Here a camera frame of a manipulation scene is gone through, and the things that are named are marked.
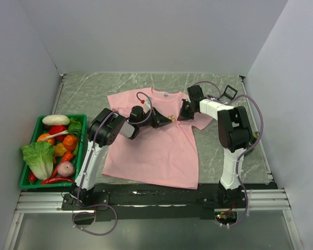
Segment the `red maple leaf brooch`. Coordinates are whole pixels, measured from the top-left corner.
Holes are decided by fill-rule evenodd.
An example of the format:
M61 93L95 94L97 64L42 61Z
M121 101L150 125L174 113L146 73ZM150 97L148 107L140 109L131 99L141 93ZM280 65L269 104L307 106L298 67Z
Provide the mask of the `red maple leaf brooch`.
M174 117L174 115L170 115L168 116L169 120L174 123L176 121L176 118Z

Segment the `pink t-shirt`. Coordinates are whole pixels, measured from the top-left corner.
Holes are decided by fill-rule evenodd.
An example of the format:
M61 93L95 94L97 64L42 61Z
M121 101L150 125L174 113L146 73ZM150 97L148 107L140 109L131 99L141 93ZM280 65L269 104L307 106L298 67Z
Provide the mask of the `pink t-shirt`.
M193 120L178 121L182 99L187 94L163 94L152 88L141 89L152 98L162 115L174 115L176 121L154 129L143 127L134 140L118 135L110 146L102 174L149 184L196 189L199 159L193 127L203 130L212 118L198 113Z

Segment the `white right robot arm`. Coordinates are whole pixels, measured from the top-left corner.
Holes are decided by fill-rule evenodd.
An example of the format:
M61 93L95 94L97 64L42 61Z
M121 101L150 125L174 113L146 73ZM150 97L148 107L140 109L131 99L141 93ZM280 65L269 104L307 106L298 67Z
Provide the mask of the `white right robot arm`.
M219 181L217 201L222 207L245 200L241 186L241 170L253 133L246 108L232 106L237 90L227 85L219 97L204 95L199 84L187 89L188 98L182 100L179 121L193 120L195 114L208 115L218 123L218 137L224 148L223 173Z

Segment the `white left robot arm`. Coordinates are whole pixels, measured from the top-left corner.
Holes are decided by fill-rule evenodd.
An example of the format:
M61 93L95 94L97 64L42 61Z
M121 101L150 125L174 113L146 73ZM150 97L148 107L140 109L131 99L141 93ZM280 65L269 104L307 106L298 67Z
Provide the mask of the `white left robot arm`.
M80 209L87 209L92 205L98 167L106 148L114 143L119 134L133 140L142 127L157 129L170 123L171 119L159 113L154 107L148 108L145 112L142 106L134 106L128 118L116 111L103 109L88 129L87 153L69 192L74 203Z

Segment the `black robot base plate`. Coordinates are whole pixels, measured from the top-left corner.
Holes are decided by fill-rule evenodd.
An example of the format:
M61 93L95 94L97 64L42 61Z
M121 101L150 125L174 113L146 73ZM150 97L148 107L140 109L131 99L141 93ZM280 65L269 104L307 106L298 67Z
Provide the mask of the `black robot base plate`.
M218 209L245 208L242 188L225 191L219 184L196 190L151 184L97 184L76 198L75 187L65 194L63 211L89 212L97 222L111 219L215 219Z

